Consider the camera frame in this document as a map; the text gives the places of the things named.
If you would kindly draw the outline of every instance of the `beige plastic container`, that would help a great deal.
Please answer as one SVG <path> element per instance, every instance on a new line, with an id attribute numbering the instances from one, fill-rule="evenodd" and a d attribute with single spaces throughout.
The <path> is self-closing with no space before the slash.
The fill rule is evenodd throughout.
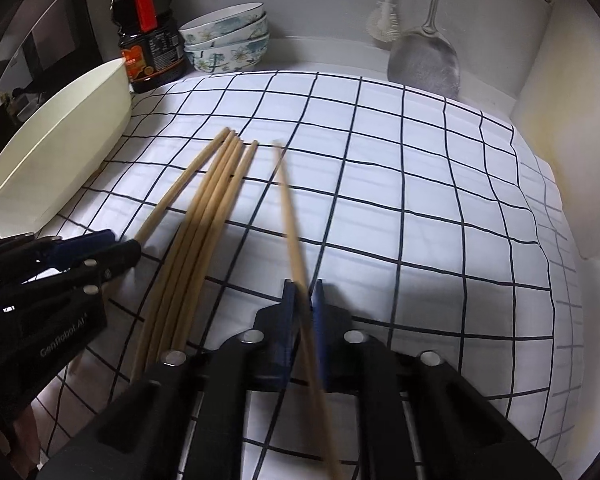
<path id="1" fill-rule="evenodd" d="M 131 115 L 124 61 L 79 77 L 40 107 L 0 154 L 0 236 L 41 229 L 115 145 Z"/>

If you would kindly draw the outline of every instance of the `white grid-patterned cloth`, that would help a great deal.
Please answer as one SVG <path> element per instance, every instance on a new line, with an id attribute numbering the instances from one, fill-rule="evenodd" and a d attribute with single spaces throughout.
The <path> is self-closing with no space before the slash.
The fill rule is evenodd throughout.
<path id="1" fill-rule="evenodd" d="M 583 354 L 571 234 L 549 166 L 510 124 L 479 110 L 335 74 L 186 79 L 134 98 L 103 172 L 42 234 L 110 228 L 131 237 L 223 126 L 261 147 L 210 266 L 191 351 L 250 328 L 291 276 L 273 175 L 279 141 L 308 275 L 324 280 L 328 303 L 393 350 L 435 349 L 564 466 Z M 148 241 L 79 372 L 63 370 L 34 402 L 47 454 L 128 385 L 148 289 L 201 179 Z M 250 395 L 243 478 L 323 475 L 299 373 L 282 394 Z M 329 398 L 340 458 L 355 479 L 354 399 Z"/>

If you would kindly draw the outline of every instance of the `floral bowl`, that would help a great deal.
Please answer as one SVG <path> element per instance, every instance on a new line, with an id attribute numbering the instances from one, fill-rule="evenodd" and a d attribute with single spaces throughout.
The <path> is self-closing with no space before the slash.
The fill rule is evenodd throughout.
<path id="1" fill-rule="evenodd" d="M 185 45 L 195 45 L 251 25 L 263 16 L 264 4 L 241 4 L 200 16 L 185 23 L 179 31 Z"/>
<path id="2" fill-rule="evenodd" d="M 254 40 L 255 38 L 261 38 L 269 33 L 269 23 L 267 23 L 267 15 L 262 16 L 257 22 L 251 23 L 246 27 L 239 28 L 233 32 L 229 32 L 224 36 L 215 38 L 214 40 L 203 41 L 195 45 L 185 44 L 184 50 L 189 52 L 195 52 L 196 50 L 206 50 L 208 48 L 214 48 L 216 46 L 225 46 L 234 43 L 240 43 L 241 41 Z"/>
<path id="3" fill-rule="evenodd" d="M 209 74 L 235 72 L 255 65 L 267 51 L 269 35 L 240 41 L 231 45 L 216 46 L 205 50 L 186 50 L 189 62 L 200 72 Z"/>

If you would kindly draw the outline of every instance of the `bottle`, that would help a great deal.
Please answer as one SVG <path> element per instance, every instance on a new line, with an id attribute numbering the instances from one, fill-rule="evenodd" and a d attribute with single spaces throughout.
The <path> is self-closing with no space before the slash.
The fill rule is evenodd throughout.
<path id="1" fill-rule="evenodd" d="M 111 0 L 118 46 L 134 92 L 142 93 L 182 77 L 186 70 L 171 0 Z"/>

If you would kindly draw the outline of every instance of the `bowl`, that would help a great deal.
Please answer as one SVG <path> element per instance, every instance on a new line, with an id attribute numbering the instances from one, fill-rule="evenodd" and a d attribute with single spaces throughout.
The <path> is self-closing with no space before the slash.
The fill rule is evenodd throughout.
<path id="1" fill-rule="evenodd" d="M 229 32 L 224 36 L 219 36 L 214 40 L 203 41 L 195 45 L 185 44 L 184 50 L 193 52 L 195 50 L 205 50 L 207 48 L 213 48 L 216 46 L 225 46 L 234 43 L 240 43 L 241 41 L 253 40 L 254 38 L 260 38 L 266 36 L 269 33 L 269 23 L 267 22 L 267 15 L 262 16 L 257 22 L 253 22 L 246 27 L 239 28 L 233 32 Z"/>
<path id="2" fill-rule="evenodd" d="M 0 152 L 0 236 L 36 232 L 98 169 L 131 115 L 123 59 L 69 83 Z"/>
<path id="3" fill-rule="evenodd" d="M 262 16 L 264 16 L 264 4 L 241 4 L 200 16 L 185 23 L 179 31 L 185 45 L 194 45 L 229 34 L 257 22 Z"/>
<path id="4" fill-rule="evenodd" d="M 205 50 L 185 50 L 185 55 L 196 70 L 208 74 L 235 72 L 255 65 L 267 51 L 269 35 L 240 41 L 238 43 L 216 46 Z"/>

